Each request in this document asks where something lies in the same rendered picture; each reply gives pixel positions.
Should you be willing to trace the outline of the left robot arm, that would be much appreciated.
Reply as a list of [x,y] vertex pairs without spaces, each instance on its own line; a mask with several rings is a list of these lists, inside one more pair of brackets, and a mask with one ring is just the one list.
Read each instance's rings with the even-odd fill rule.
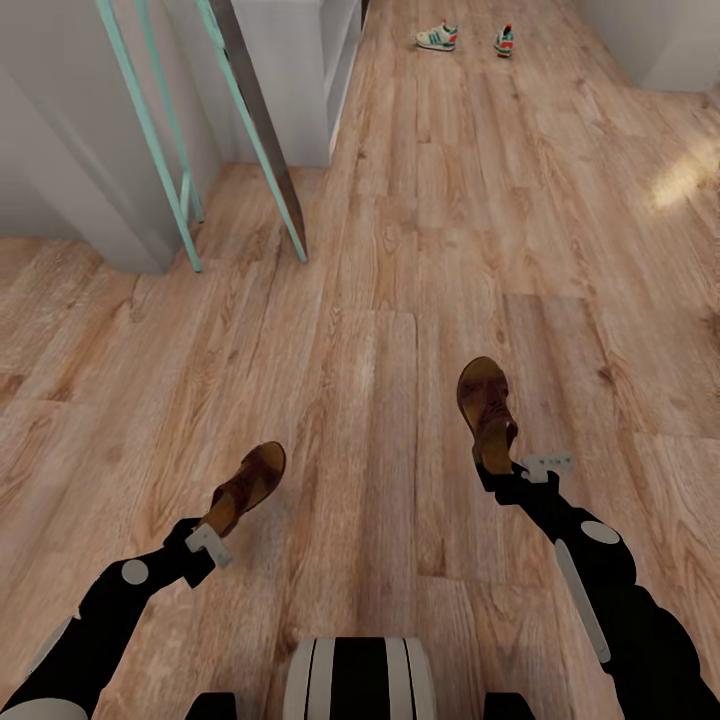
[[109,566],[80,604],[81,619],[67,617],[33,657],[0,720],[91,719],[149,597],[183,576],[194,588],[233,562],[209,523],[196,528],[199,519],[180,522],[164,548]]

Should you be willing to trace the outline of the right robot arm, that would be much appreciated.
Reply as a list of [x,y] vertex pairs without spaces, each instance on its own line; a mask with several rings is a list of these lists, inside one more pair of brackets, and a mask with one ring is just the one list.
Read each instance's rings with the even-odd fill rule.
[[720,703],[700,676],[684,627],[636,585],[623,538],[558,493],[553,469],[573,467],[564,453],[523,455],[513,473],[476,465],[499,505],[520,505],[555,543],[557,562],[604,672],[612,675],[626,720],[720,720]]

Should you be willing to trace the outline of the sandal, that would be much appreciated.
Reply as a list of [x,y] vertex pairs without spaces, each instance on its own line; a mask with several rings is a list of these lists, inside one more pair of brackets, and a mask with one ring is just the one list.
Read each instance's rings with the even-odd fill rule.
[[490,474],[511,474],[509,450],[519,428],[507,408],[509,394],[503,370],[487,357],[472,360],[460,375],[458,407],[474,436],[474,463]]
[[279,486],[286,463],[285,450],[279,442],[258,445],[245,457],[233,478],[215,489],[211,508],[199,519],[196,528],[209,523],[221,539],[226,537],[242,515]]

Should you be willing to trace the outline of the gym shoe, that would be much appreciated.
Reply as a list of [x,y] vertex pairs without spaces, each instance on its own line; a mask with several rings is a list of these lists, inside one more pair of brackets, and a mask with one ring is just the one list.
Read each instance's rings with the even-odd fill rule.
[[438,27],[428,32],[419,33],[415,37],[415,42],[420,47],[430,50],[438,50],[450,52],[455,49],[457,39],[457,27],[449,28],[446,25],[447,20],[443,20]]
[[513,45],[513,25],[507,24],[502,32],[497,35],[495,39],[495,48],[498,51],[498,56],[508,58]]

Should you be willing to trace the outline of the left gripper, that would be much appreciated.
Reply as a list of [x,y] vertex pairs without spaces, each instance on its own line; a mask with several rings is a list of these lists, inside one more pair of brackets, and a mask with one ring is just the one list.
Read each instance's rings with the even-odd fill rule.
[[172,582],[185,576],[189,585],[194,588],[200,584],[205,577],[215,568],[215,561],[213,561],[211,555],[207,553],[206,549],[201,549],[196,553],[191,553],[189,547],[185,541],[194,533],[197,523],[199,523],[199,517],[186,518],[185,521],[180,522],[174,529],[173,532],[164,540],[165,547],[162,550],[168,550],[174,555],[176,560],[176,573]]

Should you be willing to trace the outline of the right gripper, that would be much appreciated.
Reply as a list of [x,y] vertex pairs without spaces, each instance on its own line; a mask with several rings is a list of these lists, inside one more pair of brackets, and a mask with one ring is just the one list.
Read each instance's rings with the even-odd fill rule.
[[495,499],[499,505],[520,505],[525,513],[534,521],[536,508],[548,498],[561,498],[559,490],[559,476],[553,471],[547,471],[548,483],[531,483],[522,478],[522,472],[528,472],[523,465],[512,463],[513,473],[505,475],[490,474],[480,463],[476,465],[485,491],[495,492]]

